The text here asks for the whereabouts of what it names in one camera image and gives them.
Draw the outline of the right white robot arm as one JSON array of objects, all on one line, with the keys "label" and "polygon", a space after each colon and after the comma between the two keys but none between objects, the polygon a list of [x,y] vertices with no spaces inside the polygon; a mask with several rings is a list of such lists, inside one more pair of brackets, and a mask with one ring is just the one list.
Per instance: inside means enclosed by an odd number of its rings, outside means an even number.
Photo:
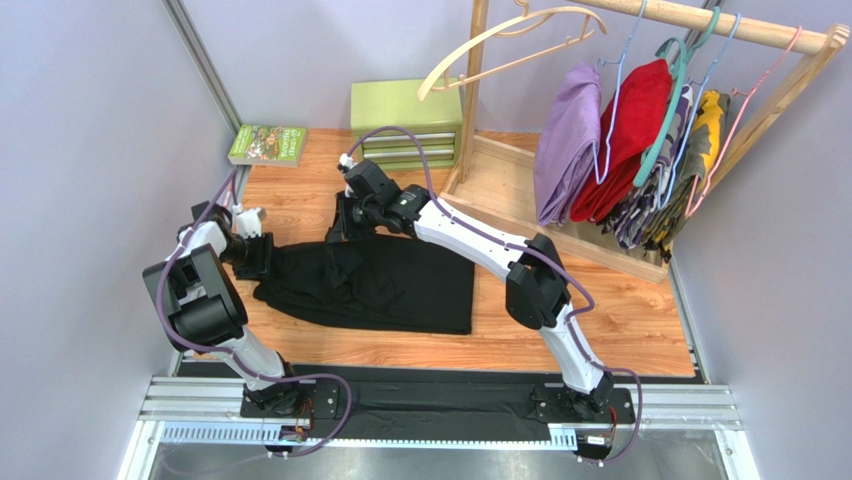
[{"label": "right white robot arm", "polygon": [[509,234],[476,220],[428,189],[400,188],[379,165],[341,156],[346,188],[337,195],[332,243],[364,240],[378,228],[440,246],[479,265],[505,285],[505,308],[539,333],[556,359],[570,409],[590,420],[609,410],[614,382],[578,324],[564,265],[553,241]]}]

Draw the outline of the cream plastic hanger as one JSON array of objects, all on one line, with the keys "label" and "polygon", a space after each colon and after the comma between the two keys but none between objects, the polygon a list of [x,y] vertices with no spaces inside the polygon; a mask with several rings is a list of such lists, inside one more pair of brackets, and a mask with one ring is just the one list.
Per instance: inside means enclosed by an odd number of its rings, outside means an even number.
[{"label": "cream plastic hanger", "polygon": [[448,51],[417,87],[416,98],[423,101],[433,93],[475,84],[609,33],[604,19],[588,7],[517,5],[519,14],[477,30]]}]

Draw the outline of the black trousers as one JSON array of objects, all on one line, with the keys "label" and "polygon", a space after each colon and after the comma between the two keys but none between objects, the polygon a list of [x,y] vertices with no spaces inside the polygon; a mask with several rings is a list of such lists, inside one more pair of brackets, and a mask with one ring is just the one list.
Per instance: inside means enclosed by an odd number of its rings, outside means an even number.
[{"label": "black trousers", "polygon": [[312,324],[443,335],[472,332],[474,264],[435,244],[377,235],[276,246],[253,296]]}]

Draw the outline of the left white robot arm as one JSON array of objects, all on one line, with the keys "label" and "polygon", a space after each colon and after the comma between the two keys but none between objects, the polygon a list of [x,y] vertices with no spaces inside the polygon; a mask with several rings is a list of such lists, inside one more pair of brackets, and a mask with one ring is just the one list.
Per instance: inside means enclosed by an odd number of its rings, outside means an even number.
[{"label": "left white robot arm", "polygon": [[294,416],[305,396],[295,372],[250,331],[248,314],[225,267],[243,280],[271,272],[274,245],[263,232],[266,211],[211,202],[192,209],[193,223],[181,227],[178,248],[146,268],[143,281],[157,312],[167,320],[167,337],[179,352],[209,354],[244,381],[245,400],[264,413]]}]

